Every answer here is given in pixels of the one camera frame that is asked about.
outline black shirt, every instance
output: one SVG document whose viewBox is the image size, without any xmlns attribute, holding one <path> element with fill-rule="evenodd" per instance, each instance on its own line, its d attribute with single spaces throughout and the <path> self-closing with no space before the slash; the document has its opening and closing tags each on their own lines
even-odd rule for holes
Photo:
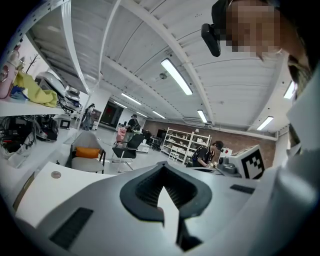
<svg viewBox="0 0 320 256">
<path fill-rule="evenodd" d="M 207 147 L 204 147 L 200 150 L 197 159 L 193 162 L 194 167 L 204 167 L 201 163 L 198 162 L 198 158 L 201 158 L 206 164 L 211 162 L 212 158 L 214 157 L 215 152 L 210 152 Z"/>
<path fill-rule="evenodd" d="M 132 118 L 129 120 L 128 126 L 130 126 L 130 127 L 128 129 L 126 129 L 127 133 L 133 133 L 132 126 L 134 126 L 136 124 L 136 122 L 138 122 L 138 121 L 135 118 Z"/>
</svg>

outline ceiling light fixture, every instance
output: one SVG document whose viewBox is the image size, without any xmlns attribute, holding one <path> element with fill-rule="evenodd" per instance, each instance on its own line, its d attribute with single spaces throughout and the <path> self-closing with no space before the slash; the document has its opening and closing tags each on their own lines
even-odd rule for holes
<svg viewBox="0 0 320 256">
<path fill-rule="evenodd" d="M 192 95 L 193 92 L 188 86 L 185 79 L 182 77 L 177 68 L 173 65 L 170 59 L 166 58 L 161 62 L 161 65 L 169 72 L 173 79 L 178 83 L 186 95 Z"/>
<path fill-rule="evenodd" d="M 139 113 L 139 112 L 137 112 L 137 114 L 139 114 L 140 116 L 143 116 L 143 117 L 145 117 L 145 118 L 149 118 L 149 117 L 147 117 L 146 115 L 141 114 L 141 113 Z"/>
<path fill-rule="evenodd" d="M 273 116 L 268 116 L 266 120 L 257 128 L 258 131 L 261 131 L 263 128 L 265 128 L 270 122 L 273 120 Z"/>
<path fill-rule="evenodd" d="M 135 103 L 137 103 L 137 104 L 141 105 L 141 103 L 140 103 L 140 102 L 138 102 L 138 101 L 136 101 L 135 99 L 133 99 L 133 98 L 129 97 L 128 95 L 125 95 L 124 93 L 121 93 L 121 95 L 122 95 L 122 96 L 124 96 L 124 97 L 126 97 L 127 99 L 129 99 L 129 100 L 131 100 L 131 101 L 133 101 L 133 102 L 135 102 Z"/>
<path fill-rule="evenodd" d="M 127 109 L 127 107 L 126 107 L 126 106 L 124 106 L 124 105 L 120 104 L 119 102 L 114 101 L 114 103 L 115 103 L 115 104 L 117 104 L 117 105 L 119 105 L 120 107 L 123 107 L 123 108 Z"/>
<path fill-rule="evenodd" d="M 60 28 L 57 28 L 55 26 L 47 26 L 46 27 L 48 30 L 51 30 L 53 32 L 57 32 L 57 33 L 60 33 L 61 32 L 61 29 Z"/>
<path fill-rule="evenodd" d="M 297 89 L 297 85 L 294 81 L 292 81 L 288 87 L 288 89 L 286 90 L 285 94 L 284 94 L 284 98 L 290 100 L 293 95 L 295 94 Z"/>
<path fill-rule="evenodd" d="M 158 114 L 156 111 L 152 111 L 153 113 L 155 113 L 156 115 L 158 115 L 159 117 L 163 118 L 163 119 L 166 119 L 164 116 Z"/>
<path fill-rule="evenodd" d="M 202 122 L 208 123 L 208 121 L 207 121 L 207 119 L 206 119 L 206 116 L 205 116 L 205 114 L 204 114 L 204 112 L 203 112 L 202 110 L 198 110 L 198 114 L 199 114 L 199 116 L 201 117 Z"/>
</svg>

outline brick wall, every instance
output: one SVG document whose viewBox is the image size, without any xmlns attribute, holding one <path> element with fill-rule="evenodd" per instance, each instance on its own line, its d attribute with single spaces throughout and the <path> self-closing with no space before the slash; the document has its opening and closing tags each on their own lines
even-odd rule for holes
<svg viewBox="0 0 320 256">
<path fill-rule="evenodd" d="M 192 133 L 196 130 L 195 127 L 181 125 L 181 124 L 172 124 L 165 122 L 155 122 L 147 120 L 143 129 L 149 130 L 152 135 L 157 135 L 158 130 L 168 130 L 168 127 L 173 130 L 178 130 L 186 133 Z M 275 151 L 276 151 L 276 142 L 268 139 L 256 138 L 246 135 L 233 134 L 228 132 L 222 132 L 218 130 L 211 129 L 201 129 L 199 128 L 199 135 L 211 136 L 212 141 L 223 141 L 224 146 L 233 150 L 233 152 L 238 152 L 245 148 L 260 145 L 261 154 L 263 158 L 263 163 L 265 168 L 272 166 Z"/>
</svg>

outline gray chair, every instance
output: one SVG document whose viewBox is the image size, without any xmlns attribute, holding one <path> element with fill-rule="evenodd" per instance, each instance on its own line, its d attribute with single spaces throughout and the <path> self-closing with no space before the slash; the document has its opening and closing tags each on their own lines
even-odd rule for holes
<svg viewBox="0 0 320 256">
<path fill-rule="evenodd" d="M 100 159 L 97 160 L 95 158 L 77 157 L 76 147 L 100 149 Z M 104 173 L 105 160 L 106 152 L 99 144 L 97 137 L 90 131 L 84 131 L 72 143 L 66 167 L 89 173 Z"/>
</svg>

